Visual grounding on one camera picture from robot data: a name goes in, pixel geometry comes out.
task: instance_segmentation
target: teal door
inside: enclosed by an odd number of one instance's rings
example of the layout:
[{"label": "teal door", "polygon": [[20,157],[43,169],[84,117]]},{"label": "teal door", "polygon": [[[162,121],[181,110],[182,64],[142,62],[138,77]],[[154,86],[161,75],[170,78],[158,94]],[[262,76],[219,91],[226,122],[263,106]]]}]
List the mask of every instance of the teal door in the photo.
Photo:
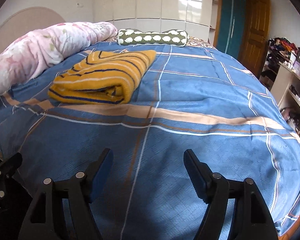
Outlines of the teal door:
[{"label": "teal door", "polygon": [[246,18],[246,0],[222,0],[217,49],[238,59]]}]

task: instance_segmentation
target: screw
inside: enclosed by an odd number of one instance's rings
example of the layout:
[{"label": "screw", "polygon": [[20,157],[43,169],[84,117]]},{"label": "screw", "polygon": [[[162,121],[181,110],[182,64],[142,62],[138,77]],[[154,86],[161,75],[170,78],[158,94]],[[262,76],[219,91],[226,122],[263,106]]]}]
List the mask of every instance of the screw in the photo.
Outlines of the screw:
[{"label": "screw", "polygon": [[44,179],[44,181],[43,181],[43,183],[46,184],[46,185],[50,184],[50,182],[51,182],[51,179],[50,179],[50,178],[46,178],[46,179]]},{"label": "screw", "polygon": [[221,178],[221,174],[218,172],[214,172],[212,173],[212,177],[214,177],[215,179],[220,179]]},{"label": "screw", "polygon": [[78,172],[76,175],[75,175],[78,179],[81,179],[84,177],[84,173],[82,171]]},{"label": "screw", "polygon": [[0,191],[0,197],[4,197],[4,192],[2,190]]},{"label": "screw", "polygon": [[246,178],[246,183],[252,185],[252,184],[253,184],[253,179],[251,179],[251,178]]}]

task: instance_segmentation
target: wooden door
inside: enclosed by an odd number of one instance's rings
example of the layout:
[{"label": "wooden door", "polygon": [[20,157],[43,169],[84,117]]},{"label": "wooden door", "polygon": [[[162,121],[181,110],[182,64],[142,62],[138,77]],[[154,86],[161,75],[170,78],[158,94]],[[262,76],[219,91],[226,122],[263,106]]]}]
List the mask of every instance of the wooden door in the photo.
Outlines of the wooden door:
[{"label": "wooden door", "polygon": [[270,0],[248,0],[247,5],[247,25],[238,61],[258,76],[269,33]]}]

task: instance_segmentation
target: folded yellow sweater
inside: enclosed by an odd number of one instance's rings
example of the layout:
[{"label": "folded yellow sweater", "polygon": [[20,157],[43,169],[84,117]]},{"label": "folded yellow sweater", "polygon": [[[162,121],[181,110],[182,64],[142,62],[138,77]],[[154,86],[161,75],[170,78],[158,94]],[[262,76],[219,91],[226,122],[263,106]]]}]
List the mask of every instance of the folded yellow sweater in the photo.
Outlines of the folded yellow sweater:
[{"label": "folded yellow sweater", "polygon": [[154,50],[92,52],[57,76],[48,95],[63,103],[128,103],[155,55]]}]

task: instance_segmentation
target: wooden door frame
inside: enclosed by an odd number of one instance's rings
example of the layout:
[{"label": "wooden door frame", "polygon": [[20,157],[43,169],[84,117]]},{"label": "wooden door frame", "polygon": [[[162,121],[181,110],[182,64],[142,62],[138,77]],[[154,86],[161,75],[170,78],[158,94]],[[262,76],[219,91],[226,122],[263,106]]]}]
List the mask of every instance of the wooden door frame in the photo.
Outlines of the wooden door frame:
[{"label": "wooden door frame", "polygon": [[[242,36],[242,42],[240,46],[240,51],[238,55],[238,61],[240,62],[240,59],[242,59],[243,53],[244,53],[244,44],[248,41],[248,33],[249,33],[249,25],[250,23],[250,17],[248,17],[252,11],[251,11],[251,2],[252,0],[246,0],[247,1],[247,8],[246,8],[246,19],[244,23],[244,31]],[[219,37],[219,30],[220,30],[220,20],[221,20],[221,7],[222,7],[222,0],[218,0],[218,14],[217,14],[217,24],[216,24],[216,31],[213,41],[213,46],[217,47],[218,44],[218,37]]]}]

